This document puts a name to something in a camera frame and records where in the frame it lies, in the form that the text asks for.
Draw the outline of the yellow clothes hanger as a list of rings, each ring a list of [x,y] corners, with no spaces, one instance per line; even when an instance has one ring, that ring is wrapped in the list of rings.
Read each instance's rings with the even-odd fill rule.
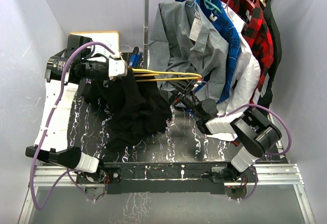
[[[202,76],[197,73],[189,72],[168,72],[168,71],[153,71],[141,68],[131,68],[128,70],[132,71],[136,82],[163,82],[163,81],[190,81],[190,80],[201,80]]]

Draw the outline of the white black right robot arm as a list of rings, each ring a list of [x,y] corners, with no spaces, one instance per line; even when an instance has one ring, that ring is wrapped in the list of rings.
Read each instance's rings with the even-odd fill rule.
[[[195,95],[196,81],[170,81],[174,87],[171,105],[182,103],[195,117],[198,130],[205,135],[218,133],[236,134],[242,147],[220,171],[207,174],[214,179],[238,182],[246,176],[246,170],[263,157],[282,137],[281,131],[262,111],[273,112],[257,104],[246,104],[219,115],[214,99],[199,100]]]

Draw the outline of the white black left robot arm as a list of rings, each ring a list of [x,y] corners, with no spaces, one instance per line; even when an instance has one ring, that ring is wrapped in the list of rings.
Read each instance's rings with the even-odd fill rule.
[[[104,180],[106,171],[100,160],[70,145],[68,124],[73,101],[86,80],[107,80],[108,63],[93,60],[97,48],[106,50],[106,58],[117,54],[109,45],[80,35],[69,35],[67,47],[51,56],[45,69],[46,98],[43,117],[36,140],[26,148],[26,156],[33,159],[30,182],[34,183],[36,162],[58,165],[87,173],[95,183]]]

